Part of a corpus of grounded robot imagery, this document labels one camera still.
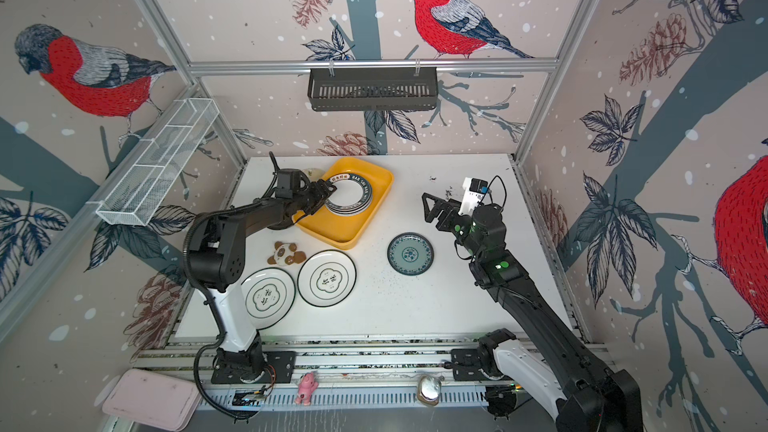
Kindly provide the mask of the yellow plastic bin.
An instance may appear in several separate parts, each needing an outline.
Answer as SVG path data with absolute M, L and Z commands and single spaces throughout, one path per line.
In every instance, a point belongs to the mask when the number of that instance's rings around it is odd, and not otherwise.
M 332 213 L 325 204 L 317 213 L 306 219 L 299 220 L 299 213 L 294 216 L 294 219 L 298 227 L 312 237 L 336 248 L 349 250 L 356 245 L 378 212 L 394 183 L 394 175 L 389 170 L 371 162 L 354 157 L 343 157 L 330 167 L 322 179 L 328 181 L 330 177 L 340 173 L 359 174 L 370 182 L 373 188 L 373 200 L 369 207 L 357 215 L 340 216 Z

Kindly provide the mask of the white flower plate black rim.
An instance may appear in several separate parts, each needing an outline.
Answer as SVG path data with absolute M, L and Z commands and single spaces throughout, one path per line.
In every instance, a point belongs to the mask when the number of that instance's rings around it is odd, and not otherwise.
M 340 250 L 325 250 L 311 256 L 301 267 L 297 290 L 313 307 L 328 308 L 343 302 L 357 281 L 354 261 Z

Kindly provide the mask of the pink rectangular tray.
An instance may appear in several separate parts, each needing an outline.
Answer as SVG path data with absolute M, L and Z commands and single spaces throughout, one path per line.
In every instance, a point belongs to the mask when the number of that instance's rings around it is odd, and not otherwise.
M 193 382 L 131 369 L 107 395 L 102 411 L 164 431 L 182 431 L 201 399 Z

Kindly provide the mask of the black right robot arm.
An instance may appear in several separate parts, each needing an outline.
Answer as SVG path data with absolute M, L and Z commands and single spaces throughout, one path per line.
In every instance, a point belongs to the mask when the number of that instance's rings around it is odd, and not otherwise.
M 429 193 L 422 204 L 426 222 L 452 233 L 456 245 L 469 252 L 476 286 L 515 319 L 542 356 L 534 359 L 513 333 L 498 329 L 479 342 L 481 370 L 515 380 L 559 431 L 643 430 L 639 385 L 588 349 L 549 306 L 507 248 L 501 206 L 479 204 L 463 214 L 460 202 Z

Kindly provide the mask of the black round plate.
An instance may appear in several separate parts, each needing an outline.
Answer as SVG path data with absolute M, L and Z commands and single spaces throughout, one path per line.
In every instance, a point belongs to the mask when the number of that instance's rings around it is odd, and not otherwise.
M 270 230 L 285 230 L 294 225 L 293 218 L 291 216 L 283 217 L 279 222 L 268 226 Z

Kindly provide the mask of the green rim plate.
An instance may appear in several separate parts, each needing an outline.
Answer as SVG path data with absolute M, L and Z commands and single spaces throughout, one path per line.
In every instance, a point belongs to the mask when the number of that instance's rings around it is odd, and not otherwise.
M 373 200 L 373 188 L 363 176 L 355 173 L 340 173 L 328 179 L 336 190 L 326 201 L 326 207 L 340 216 L 362 213 Z

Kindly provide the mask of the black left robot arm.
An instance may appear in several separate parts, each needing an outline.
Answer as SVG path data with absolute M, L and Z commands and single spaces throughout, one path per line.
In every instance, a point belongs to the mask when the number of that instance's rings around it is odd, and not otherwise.
M 218 333 L 200 351 L 215 352 L 211 382 L 276 381 L 263 352 L 259 330 L 249 318 L 241 277 L 246 239 L 264 229 L 283 230 L 318 212 L 337 190 L 330 181 L 312 181 L 299 169 L 281 168 L 273 154 L 272 180 L 252 203 L 198 215 L 184 239 L 182 264 L 193 288 L 209 307 Z

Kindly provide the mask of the pink small figurine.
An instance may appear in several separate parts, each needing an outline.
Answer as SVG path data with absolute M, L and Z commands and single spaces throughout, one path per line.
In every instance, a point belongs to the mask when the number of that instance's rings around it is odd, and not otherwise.
M 309 406 L 312 401 L 312 396 L 317 390 L 318 386 L 319 383 L 314 371 L 304 374 L 299 382 L 294 403 L 296 405 Z

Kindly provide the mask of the blue floral green plate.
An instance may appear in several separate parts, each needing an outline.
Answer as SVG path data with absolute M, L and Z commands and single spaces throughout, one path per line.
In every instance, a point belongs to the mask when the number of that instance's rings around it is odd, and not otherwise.
M 394 237 L 387 248 L 390 266 L 405 276 L 421 275 L 434 262 L 434 249 L 429 240 L 417 233 L 406 232 Z

